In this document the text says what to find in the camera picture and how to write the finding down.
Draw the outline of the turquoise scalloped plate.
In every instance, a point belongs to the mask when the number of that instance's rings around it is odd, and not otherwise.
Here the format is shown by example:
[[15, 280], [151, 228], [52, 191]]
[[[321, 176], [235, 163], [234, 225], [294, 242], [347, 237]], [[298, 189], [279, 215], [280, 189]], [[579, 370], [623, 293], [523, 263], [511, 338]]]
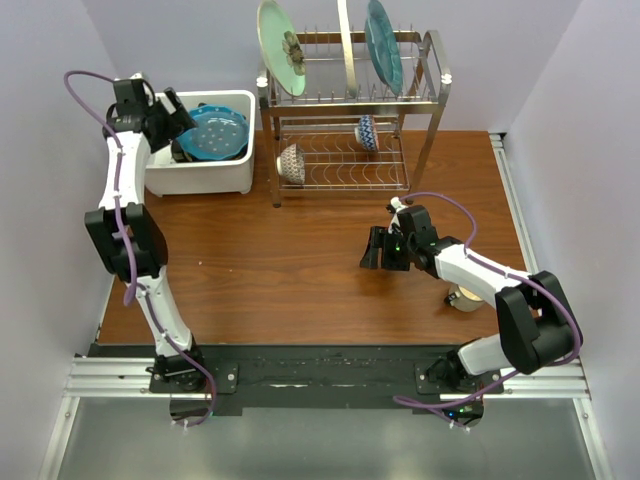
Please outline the turquoise scalloped plate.
[[201, 104], [189, 111], [196, 127], [177, 138], [182, 150], [198, 161], [232, 160], [249, 142], [245, 116], [227, 106]]

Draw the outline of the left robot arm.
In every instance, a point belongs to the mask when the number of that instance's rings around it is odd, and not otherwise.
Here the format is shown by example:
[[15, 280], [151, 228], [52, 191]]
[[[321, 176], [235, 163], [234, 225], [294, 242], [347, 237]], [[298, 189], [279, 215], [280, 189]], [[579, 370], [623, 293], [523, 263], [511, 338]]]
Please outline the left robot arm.
[[207, 383], [207, 368], [168, 282], [168, 246], [144, 203], [151, 157], [194, 128], [176, 92], [157, 96], [141, 74], [112, 83], [114, 103], [102, 117], [109, 151], [104, 192], [84, 224], [106, 270], [125, 285], [124, 301], [138, 302], [152, 332], [152, 379], [184, 392]]

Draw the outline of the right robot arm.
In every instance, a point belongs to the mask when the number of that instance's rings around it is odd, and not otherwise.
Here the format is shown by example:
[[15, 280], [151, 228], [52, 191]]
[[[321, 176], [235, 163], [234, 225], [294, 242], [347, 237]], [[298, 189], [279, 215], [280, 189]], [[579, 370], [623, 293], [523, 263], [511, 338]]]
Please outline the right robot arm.
[[494, 308], [497, 334], [463, 344], [425, 371], [430, 381], [469, 392], [481, 375], [511, 367], [532, 374], [573, 361], [583, 336], [558, 278], [513, 270], [476, 254], [452, 236], [441, 236], [427, 209], [394, 199], [389, 226], [373, 226], [360, 265], [366, 269], [416, 268], [464, 289]]

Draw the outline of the dark teal bottom dish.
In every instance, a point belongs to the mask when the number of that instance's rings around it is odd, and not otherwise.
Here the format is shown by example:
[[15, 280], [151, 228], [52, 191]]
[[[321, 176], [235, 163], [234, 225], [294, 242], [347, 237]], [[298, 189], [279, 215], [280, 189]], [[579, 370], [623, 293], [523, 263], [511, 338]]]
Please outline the dark teal bottom dish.
[[[245, 145], [242, 150], [240, 150], [235, 156], [224, 158], [224, 161], [230, 160], [239, 160], [242, 159], [247, 154], [248, 146]], [[201, 159], [199, 157], [193, 156], [180, 146], [177, 141], [174, 141], [170, 145], [171, 158], [176, 163], [194, 163], [194, 162], [209, 162], [209, 159]]]

